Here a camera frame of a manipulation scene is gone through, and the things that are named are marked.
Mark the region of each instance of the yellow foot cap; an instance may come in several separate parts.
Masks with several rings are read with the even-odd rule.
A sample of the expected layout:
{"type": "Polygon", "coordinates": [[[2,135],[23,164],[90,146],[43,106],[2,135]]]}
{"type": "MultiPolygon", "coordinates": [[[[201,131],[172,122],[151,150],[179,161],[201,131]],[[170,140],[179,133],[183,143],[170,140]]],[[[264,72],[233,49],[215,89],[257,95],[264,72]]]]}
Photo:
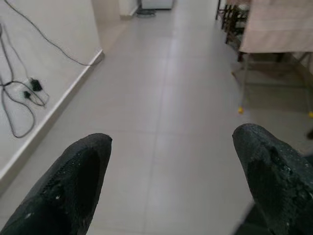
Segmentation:
{"type": "Polygon", "coordinates": [[[243,114],[243,113],[244,113],[244,109],[243,109],[242,107],[239,107],[238,113],[239,113],[239,114],[243,114]]]}

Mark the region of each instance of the tablecloth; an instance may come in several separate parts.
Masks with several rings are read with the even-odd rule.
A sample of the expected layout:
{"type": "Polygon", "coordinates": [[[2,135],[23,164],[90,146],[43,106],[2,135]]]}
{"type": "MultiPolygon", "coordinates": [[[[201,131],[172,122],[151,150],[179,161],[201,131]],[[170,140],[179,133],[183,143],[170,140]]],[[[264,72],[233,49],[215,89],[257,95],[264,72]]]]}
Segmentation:
{"type": "Polygon", "coordinates": [[[313,0],[252,0],[240,51],[313,52],[313,0]]]}

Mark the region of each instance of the gray floor tile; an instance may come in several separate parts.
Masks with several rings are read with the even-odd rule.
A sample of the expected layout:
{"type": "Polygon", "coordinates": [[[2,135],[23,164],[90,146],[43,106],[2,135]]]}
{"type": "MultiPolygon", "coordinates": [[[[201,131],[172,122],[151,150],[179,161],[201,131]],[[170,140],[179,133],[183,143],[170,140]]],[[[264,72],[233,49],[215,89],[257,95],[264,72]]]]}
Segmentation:
{"type": "Polygon", "coordinates": [[[231,136],[160,135],[145,232],[231,234],[250,197],[231,136]]]}
{"type": "Polygon", "coordinates": [[[112,133],[113,147],[100,201],[97,228],[142,232],[155,136],[112,133]]]}

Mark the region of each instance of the tiled floor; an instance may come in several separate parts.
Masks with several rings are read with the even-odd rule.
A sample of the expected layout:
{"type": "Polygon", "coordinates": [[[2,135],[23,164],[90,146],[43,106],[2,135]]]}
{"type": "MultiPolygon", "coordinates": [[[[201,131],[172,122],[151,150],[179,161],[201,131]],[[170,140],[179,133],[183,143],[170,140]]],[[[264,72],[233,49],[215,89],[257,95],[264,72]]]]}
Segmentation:
{"type": "MultiPolygon", "coordinates": [[[[0,226],[72,142],[94,132],[113,149],[90,235],[230,235],[251,197],[233,130],[255,122],[299,150],[313,126],[304,94],[250,89],[243,116],[236,53],[213,0],[133,19],[0,200],[0,226]]],[[[253,77],[263,73],[251,73],[253,77]]]]}

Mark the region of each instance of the chair leg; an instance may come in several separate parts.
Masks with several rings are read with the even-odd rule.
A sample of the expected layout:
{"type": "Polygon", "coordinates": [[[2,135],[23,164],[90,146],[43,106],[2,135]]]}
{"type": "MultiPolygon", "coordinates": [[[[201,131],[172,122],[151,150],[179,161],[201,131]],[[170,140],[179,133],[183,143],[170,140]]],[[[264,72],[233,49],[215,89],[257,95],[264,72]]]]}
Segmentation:
{"type": "Polygon", "coordinates": [[[237,61],[238,61],[238,62],[243,62],[243,60],[244,60],[244,59],[243,59],[243,55],[244,55],[244,53],[239,51],[239,53],[238,53],[238,58],[237,58],[237,61]]]}
{"type": "Polygon", "coordinates": [[[241,101],[238,109],[239,114],[244,113],[244,101],[245,101],[245,93],[246,93],[246,82],[248,80],[248,72],[249,72],[249,58],[250,58],[250,53],[247,54],[246,60],[245,60],[245,76],[244,80],[242,83],[242,91],[241,91],[241,101]]]}
{"type": "Polygon", "coordinates": [[[311,60],[312,60],[312,53],[308,53],[308,60],[307,60],[308,71],[306,72],[304,76],[304,83],[306,86],[305,94],[306,94],[307,106],[308,106],[308,111],[309,111],[309,117],[313,118],[313,111],[312,111],[312,106],[311,106],[311,94],[310,94],[310,87],[309,87],[311,60]]]}
{"type": "Polygon", "coordinates": [[[217,4],[217,10],[216,10],[216,15],[215,15],[215,20],[218,19],[219,12],[220,12],[220,7],[221,7],[221,0],[219,0],[219,2],[218,2],[218,4],[217,4]]]}

